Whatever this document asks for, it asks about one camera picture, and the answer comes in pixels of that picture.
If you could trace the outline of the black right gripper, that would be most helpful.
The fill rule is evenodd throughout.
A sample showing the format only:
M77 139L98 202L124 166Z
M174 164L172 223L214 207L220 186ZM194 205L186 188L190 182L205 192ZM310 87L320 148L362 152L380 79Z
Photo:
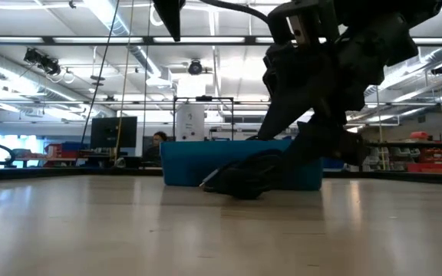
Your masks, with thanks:
M270 140L309 109L307 123L282 154L282 171L290 176L322 178L323 159L359 166L368 155L362 136L340 126L319 125L329 120L347 122L348 111L364 107L365 86L339 56L346 33L363 28L365 0L290 0L267 16L273 43L264 57L262 79L271 104L257 137Z

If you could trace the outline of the blue plastic bin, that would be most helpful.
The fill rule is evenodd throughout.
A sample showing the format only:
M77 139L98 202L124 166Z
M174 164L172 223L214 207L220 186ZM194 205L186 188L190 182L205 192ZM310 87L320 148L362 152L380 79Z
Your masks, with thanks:
M233 161L263 150L286 150L290 140L235 140L163 142L160 158L168 186L198 186L210 173ZM300 165L275 187L282 190L318 191L322 187L322 161Z

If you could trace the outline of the black overhead light bar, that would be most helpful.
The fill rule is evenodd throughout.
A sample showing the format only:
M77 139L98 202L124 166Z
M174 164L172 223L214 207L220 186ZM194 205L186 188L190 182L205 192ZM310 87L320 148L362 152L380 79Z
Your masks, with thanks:
M98 37L98 36L64 36L64 37L30 37L30 36L0 36L0 44L8 45L80 45L80 46L104 46L111 45L226 45L226 46L262 46L273 43L271 37L260 36L187 36L182 37L180 41L174 41L169 37L139 37L139 36L113 36Z

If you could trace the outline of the blue low cabinet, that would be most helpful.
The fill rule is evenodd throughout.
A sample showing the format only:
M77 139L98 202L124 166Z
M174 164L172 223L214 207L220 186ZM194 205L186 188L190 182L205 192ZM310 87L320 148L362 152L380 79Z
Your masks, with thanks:
M342 170L345 162L340 159L323 158L322 165L324 169Z

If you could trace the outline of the dark storage shelf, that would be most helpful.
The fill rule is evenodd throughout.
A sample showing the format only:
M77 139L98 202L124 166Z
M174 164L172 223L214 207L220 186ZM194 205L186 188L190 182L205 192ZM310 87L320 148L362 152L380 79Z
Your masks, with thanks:
M364 172L442 174L442 143L369 143Z

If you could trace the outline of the white cylindrical tank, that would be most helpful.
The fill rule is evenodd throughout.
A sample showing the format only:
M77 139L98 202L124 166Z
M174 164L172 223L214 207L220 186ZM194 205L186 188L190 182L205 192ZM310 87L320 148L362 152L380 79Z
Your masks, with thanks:
M200 104L184 103L176 112L176 140L204 141L205 110Z

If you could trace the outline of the black background monitor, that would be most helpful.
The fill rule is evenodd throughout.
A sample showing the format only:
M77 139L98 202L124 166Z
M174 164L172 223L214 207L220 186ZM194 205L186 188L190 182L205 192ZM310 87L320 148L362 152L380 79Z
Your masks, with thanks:
M91 148L134 148L137 141L137 117L94 118L91 124Z

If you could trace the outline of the person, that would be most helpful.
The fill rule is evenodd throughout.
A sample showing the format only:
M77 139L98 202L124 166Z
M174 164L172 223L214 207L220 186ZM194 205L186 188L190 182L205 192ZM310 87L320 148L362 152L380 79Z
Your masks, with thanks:
M167 135L158 131L153 135L152 145L143 154L143 160L154 166L161 166L160 144L167 141Z

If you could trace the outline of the blue crate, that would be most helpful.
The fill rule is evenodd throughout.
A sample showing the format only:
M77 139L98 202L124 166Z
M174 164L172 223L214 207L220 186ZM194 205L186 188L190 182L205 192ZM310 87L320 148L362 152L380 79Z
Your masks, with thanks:
M81 144L80 142L64 142L61 144L62 152L75 152L80 150L88 150L89 145L86 143Z

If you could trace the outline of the silver ceiling air duct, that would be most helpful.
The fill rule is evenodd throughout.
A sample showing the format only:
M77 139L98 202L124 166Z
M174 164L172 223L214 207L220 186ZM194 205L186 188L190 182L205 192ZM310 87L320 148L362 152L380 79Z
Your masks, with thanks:
M126 26L125 20L118 11L118 0L82 0L85 6L98 18L108 29L111 36L131 35L130 27ZM157 88L173 88L170 72L166 68L160 68L147 56L145 47L127 45L126 49L138 61L146 72L146 85Z

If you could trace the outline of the thin black horizontal rail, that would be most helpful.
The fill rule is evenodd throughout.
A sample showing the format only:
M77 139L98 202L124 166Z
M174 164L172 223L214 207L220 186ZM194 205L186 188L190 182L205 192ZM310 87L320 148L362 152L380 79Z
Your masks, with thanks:
M234 101L234 100L212 100L212 101L194 101L194 100L177 100L177 101L98 101L94 102L94 105L170 105L173 104L209 104L209 105L234 105L234 106L269 106L271 102L263 101ZM432 107L432 106L442 106L442 102L367 102L364 103L365 106L400 106L400 107Z

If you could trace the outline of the black stand frame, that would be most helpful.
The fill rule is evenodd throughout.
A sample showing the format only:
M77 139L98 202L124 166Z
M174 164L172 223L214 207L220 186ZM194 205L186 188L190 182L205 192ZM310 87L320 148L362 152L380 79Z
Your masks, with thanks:
M212 100L225 100L225 99L226 100L234 100L233 97L212 97L212 96L206 96L206 95L197 96L197 97L177 97L177 96L173 97L173 101L177 101L177 100L212 101ZM173 106L172 106L172 116L173 116L172 134L173 134L173 139L175 141L177 141L176 140L176 136L175 136L175 133L176 133L176 112L177 112L177 110L179 109L179 107L182 104L183 103L174 103ZM210 107L211 105L209 105L209 104L200 104L200 105L203 105L204 106L204 110L205 110L205 123L204 123L204 126L205 126L205 130L206 130L206 117L207 117L207 115L206 115L206 107ZM234 133L235 133L234 105L230 106L230 105L222 104L222 105L213 105L213 106L215 106L215 107L224 107L224 108L226 108L226 109L228 109L230 111L230 113L231 113L231 121L229 122L229 130L230 130L230 133L231 133L230 139L234 140Z

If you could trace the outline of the black metal table frame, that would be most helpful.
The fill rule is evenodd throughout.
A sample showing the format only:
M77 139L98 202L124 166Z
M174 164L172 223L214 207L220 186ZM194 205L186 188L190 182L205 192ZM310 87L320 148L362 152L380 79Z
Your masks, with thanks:
M84 167L0 169L0 180L32 179L58 176L104 175L104 176L162 176L160 168L151 169L98 169ZM332 172L323 171L329 179L383 179L404 182L422 182L442 185L442 173L418 172Z

